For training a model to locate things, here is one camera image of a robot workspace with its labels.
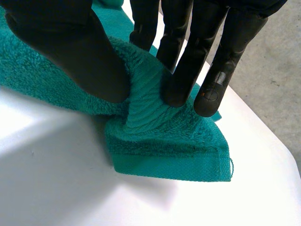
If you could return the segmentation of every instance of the gray floor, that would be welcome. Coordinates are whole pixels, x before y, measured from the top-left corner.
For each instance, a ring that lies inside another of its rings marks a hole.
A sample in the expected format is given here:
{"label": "gray floor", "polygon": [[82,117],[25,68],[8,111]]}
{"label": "gray floor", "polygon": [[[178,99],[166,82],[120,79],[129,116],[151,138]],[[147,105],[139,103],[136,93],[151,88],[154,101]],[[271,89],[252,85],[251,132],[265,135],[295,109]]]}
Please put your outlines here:
{"label": "gray floor", "polygon": [[[208,63],[221,35],[222,27]],[[289,0],[269,18],[247,47],[230,86],[287,146],[301,173],[300,0]]]}

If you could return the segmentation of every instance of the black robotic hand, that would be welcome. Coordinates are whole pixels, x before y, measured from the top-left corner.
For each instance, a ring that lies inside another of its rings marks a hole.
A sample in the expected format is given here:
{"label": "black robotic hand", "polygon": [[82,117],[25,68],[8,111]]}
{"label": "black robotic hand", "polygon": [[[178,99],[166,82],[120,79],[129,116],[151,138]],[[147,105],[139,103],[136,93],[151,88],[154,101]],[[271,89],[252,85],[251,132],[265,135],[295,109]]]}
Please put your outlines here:
{"label": "black robotic hand", "polygon": [[[212,65],[194,102],[195,111],[212,116],[248,43],[287,0],[161,0],[164,36],[157,58],[171,71],[162,87],[164,101],[181,107],[189,97],[216,33],[225,19],[222,39]],[[134,31],[130,42],[149,51],[156,36],[159,0],[130,0]],[[183,45],[192,8],[187,47],[175,69]]]}
{"label": "black robotic hand", "polygon": [[124,101],[130,81],[91,9],[92,0],[0,0],[12,32],[87,93]]}

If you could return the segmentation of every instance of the white surface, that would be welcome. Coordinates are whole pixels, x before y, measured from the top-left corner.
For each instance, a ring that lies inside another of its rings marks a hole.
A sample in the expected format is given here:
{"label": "white surface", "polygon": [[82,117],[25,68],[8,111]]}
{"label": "white surface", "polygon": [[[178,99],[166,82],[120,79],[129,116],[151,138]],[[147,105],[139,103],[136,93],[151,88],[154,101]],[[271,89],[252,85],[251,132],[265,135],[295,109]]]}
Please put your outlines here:
{"label": "white surface", "polygon": [[103,119],[1,89],[0,225],[300,226],[292,155],[231,88],[220,113],[232,182],[143,178],[113,170]]}

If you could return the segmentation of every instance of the white table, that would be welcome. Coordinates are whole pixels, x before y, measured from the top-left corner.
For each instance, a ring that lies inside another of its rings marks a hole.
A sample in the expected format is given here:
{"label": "white table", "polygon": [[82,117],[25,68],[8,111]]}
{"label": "white table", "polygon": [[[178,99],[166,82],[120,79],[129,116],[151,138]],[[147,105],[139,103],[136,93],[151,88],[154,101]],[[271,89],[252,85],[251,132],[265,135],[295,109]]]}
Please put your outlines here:
{"label": "white table", "polygon": [[[156,47],[162,25],[160,15]],[[301,179],[288,149],[231,88],[220,113],[231,182],[144,178],[114,171],[105,119],[1,89],[0,225],[300,226]]]}

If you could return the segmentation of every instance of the teal towel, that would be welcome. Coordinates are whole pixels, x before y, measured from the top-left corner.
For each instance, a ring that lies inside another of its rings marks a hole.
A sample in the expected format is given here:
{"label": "teal towel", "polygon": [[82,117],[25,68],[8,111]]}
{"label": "teal towel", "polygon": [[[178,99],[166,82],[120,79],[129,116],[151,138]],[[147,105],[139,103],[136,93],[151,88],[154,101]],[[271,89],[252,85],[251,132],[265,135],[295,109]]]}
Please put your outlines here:
{"label": "teal towel", "polygon": [[165,105],[160,81],[170,72],[151,54],[126,42],[133,29],[121,10],[93,5],[131,77],[131,93],[111,104],[82,91],[69,77],[16,38],[0,20],[0,85],[56,106],[87,114],[113,115],[107,146],[117,172],[190,181],[230,181],[228,144],[211,118]]}

